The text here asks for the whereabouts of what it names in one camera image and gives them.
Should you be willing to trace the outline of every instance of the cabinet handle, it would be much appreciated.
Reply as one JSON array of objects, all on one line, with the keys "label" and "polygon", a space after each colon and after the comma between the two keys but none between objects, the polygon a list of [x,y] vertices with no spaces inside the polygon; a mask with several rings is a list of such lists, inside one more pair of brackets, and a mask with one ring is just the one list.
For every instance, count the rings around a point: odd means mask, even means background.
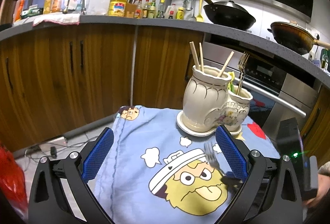
[{"label": "cabinet handle", "polygon": [[190,51],[190,53],[189,53],[189,58],[188,58],[188,64],[187,64],[187,68],[186,68],[186,73],[185,73],[185,75],[184,75],[184,80],[186,81],[186,82],[189,82],[189,77],[188,77],[188,71],[189,71],[189,66],[190,66],[190,62],[191,62],[191,59],[192,59],[192,52]]},{"label": "cabinet handle", "polygon": [[302,138],[303,140],[309,135],[311,129],[314,127],[314,125],[315,125],[315,123],[316,123],[316,121],[317,121],[317,119],[318,119],[318,117],[320,115],[320,112],[321,112],[321,108],[317,108],[316,113],[315,113],[315,117],[314,117],[314,121],[311,124],[311,127],[306,132],[306,134],[303,135],[303,138]]},{"label": "cabinet handle", "polygon": [[8,57],[6,58],[6,69],[7,69],[7,77],[8,77],[9,85],[10,85],[10,88],[13,90],[14,87],[10,80],[10,75],[9,75],[9,58]]},{"label": "cabinet handle", "polygon": [[80,68],[84,69],[84,41],[80,41]]},{"label": "cabinet handle", "polygon": [[70,65],[71,65],[71,71],[73,72],[72,42],[70,42]]}]

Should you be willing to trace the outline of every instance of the white towel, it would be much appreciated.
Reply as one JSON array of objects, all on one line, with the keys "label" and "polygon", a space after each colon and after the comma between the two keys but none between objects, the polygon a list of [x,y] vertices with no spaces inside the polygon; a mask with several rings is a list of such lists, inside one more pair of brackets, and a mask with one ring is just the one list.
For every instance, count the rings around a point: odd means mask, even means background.
[{"label": "white towel", "polygon": [[80,22],[80,14],[46,14],[37,17],[33,21],[33,26],[41,22],[52,22],[60,25],[78,25]]}]

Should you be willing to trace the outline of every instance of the gray countertop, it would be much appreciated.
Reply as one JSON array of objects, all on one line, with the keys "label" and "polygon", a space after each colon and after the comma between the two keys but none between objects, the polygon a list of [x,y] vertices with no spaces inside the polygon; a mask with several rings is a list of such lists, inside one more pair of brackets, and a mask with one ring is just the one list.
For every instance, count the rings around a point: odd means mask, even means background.
[{"label": "gray countertop", "polygon": [[[294,65],[304,69],[309,74],[321,81],[325,86],[330,88],[330,76],[328,76],[320,68],[312,64],[306,58],[297,54],[296,52],[279,45],[275,42],[267,40],[265,38],[256,36],[254,34],[221,26],[215,24],[209,24],[204,22],[191,22],[187,20],[173,20],[173,19],[129,19],[119,18],[115,16],[102,16],[102,15],[83,15],[80,17],[80,23],[116,23],[116,24],[129,24],[136,26],[161,26],[161,27],[173,27],[180,29],[196,30],[210,34],[216,34],[223,37],[231,38],[245,44],[257,47],[261,51],[266,51],[270,54],[274,54],[281,57]],[[0,32],[0,41],[20,34],[31,31],[32,29],[46,28],[57,26],[53,23],[41,23],[36,27],[32,26],[32,22],[20,24],[10,29]]]}]

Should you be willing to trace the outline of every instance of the blue gripper pad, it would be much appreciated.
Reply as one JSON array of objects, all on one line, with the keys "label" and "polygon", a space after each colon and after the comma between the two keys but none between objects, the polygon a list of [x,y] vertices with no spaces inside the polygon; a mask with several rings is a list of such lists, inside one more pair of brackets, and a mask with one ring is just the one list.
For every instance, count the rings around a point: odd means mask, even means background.
[{"label": "blue gripper pad", "polygon": [[218,126],[216,129],[216,142],[235,177],[244,182],[248,177],[246,160],[222,126]]},{"label": "blue gripper pad", "polygon": [[109,128],[85,159],[81,177],[86,184],[89,180],[96,177],[105,157],[113,145],[113,140],[113,131]]}]

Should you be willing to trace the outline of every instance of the fork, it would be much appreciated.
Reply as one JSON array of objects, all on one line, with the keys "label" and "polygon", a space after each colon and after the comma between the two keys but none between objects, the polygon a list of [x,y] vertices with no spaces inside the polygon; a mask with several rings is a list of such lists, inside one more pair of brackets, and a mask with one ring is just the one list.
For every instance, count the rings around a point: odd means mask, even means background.
[{"label": "fork", "polygon": [[246,66],[246,62],[249,59],[249,54],[244,52],[243,55],[240,57],[240,60],[238,61],[237,64],[237,68],[240,71],[240,83],[238,85],[238,89],[237,89],[237,95],[240,95],[240,91],[242,89],[242,84],[243,84],[243,80],[245,77],[245,66]]},{"label": "fork", "polygon": [[225,176],[225,173],[220,168],[220,164],[213,150],[213,145],[210,141],[209,142],[205,141],[204,152],[205,152],[206,161],[209,163],[209,165],[214,169],[217,169],[220,172],[221,176]]},{"label": "fork", "polygon": [[224,171],[220,168],[220,164],[216,158],[212,143],[210,141],[204,142],[204,153],[205,153],[206,161],[209,163],[209,165],[212,168],[217,169],[219,171],[219,173],[221,174],[222,183],[224,183],[227,186],[232,186],[236,189],[241,186],[242,181],[239,178],[226,176]]}]

